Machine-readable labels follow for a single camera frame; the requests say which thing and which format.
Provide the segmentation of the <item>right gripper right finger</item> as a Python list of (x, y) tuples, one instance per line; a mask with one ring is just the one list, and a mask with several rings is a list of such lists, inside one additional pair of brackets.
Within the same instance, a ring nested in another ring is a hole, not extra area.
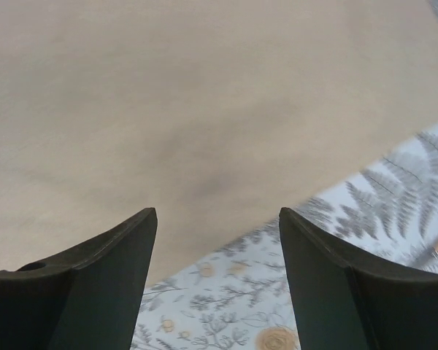
[(303, 349), (438, 349), (438, 274), (371, 254), (289, 208), (279, 228)]

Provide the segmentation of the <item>beige cloth napkin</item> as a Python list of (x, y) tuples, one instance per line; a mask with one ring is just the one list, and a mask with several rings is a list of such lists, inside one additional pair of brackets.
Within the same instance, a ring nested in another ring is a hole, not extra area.
[(427, 1), (0, 1), (0, 270), (153, 207), (158, 281), (437, 121)]

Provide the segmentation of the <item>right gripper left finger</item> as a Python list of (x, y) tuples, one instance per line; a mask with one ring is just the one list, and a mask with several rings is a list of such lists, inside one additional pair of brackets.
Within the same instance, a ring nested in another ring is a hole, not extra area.
[(146, 208), (16, 271), (0, 271), (0, 349), (129, 349), (156, 235)]

